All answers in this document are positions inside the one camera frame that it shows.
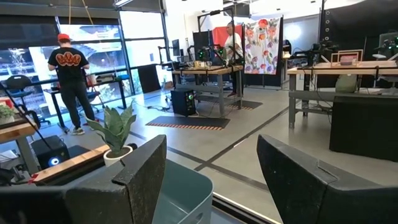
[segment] black mat with orange stripe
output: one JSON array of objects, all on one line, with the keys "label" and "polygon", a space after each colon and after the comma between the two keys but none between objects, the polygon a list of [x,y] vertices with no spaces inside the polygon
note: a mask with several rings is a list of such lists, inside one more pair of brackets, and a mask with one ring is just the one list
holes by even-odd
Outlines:
[{"label": "black mat with orange stripe", "polygon": [[186,118],[178,116],[159,116],[146,125],[166,128],[190,128],[221,131],[227,126],[228,123],[229,119],[226,118]]}]

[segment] man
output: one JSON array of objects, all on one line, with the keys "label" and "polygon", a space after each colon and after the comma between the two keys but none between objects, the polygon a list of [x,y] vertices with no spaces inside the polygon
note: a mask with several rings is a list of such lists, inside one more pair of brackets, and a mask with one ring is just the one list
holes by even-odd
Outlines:
[{"label": "man", "polygon": [[[227,60],[231,60],[233,58],[234,52],[233,50],[230,48],[233,46],[233,30],[232,30],[232,26],[233,23],[229,22],[228,25],[226,26],[226,32],[228,33],[229,37],[226,39],[226,42],[224,44],[224,47],[226,49],[226,58]],[[243,50],[242,50],[242,40],[241,37],[239,36],[239,34],[235,33],[235,51],[236,53],[238,53],[241,57],[243,57]],[[233,72],[231,73],[231,78],[232,78],[232,93],[228,95],[228,97],[230,96],[235,96],[237,89],[236,89],[236,82],[237,82],[237,76],[236,76],[237,72]]]},{"label": "man", "polygon": [[90,65],[83,53],[72,47],[68,35],[59,34],[58,43],[61,47],[51,53],[49,70],[57,69],[61,97],[75,126],[71,134],[81,135],[85,132],[80,127],[76,98],[83,107],[87,118],[95,120],[94,111],[87,97],[85,77],[82,74],[82,69],[89,69]]}]

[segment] black t-shirt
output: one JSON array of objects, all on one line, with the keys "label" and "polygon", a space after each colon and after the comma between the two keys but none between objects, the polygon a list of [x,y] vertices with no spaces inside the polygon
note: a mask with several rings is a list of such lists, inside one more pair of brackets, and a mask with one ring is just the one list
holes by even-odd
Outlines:
[{"label": "black t-shirt", "polygon": [[51,53],[49,64],[58,67],[60,85],[84,82],[81,68],[88,65],[86,57],[73,47],[60,47]]}]

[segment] red curtain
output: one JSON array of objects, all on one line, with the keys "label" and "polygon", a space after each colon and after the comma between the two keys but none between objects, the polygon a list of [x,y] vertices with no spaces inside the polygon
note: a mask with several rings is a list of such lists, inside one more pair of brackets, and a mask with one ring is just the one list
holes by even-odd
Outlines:
[{"label": "red curtain", "polygon": [[[235,26],[235,33],[239,34],[242,39],[242,25]],[[226,33],[226,27],[216,27],[213,29],[213,42],[214,44],[220,44],[224,47],[228,34]]]}]

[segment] storage bin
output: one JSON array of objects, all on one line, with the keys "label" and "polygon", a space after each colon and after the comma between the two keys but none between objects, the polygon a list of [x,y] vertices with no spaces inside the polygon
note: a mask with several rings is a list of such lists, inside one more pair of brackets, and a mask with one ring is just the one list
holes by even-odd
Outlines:
[{"label": "storage bin", "polygon": [[213,183],[207,177],[166,160],[153,224],[209,224]]}]

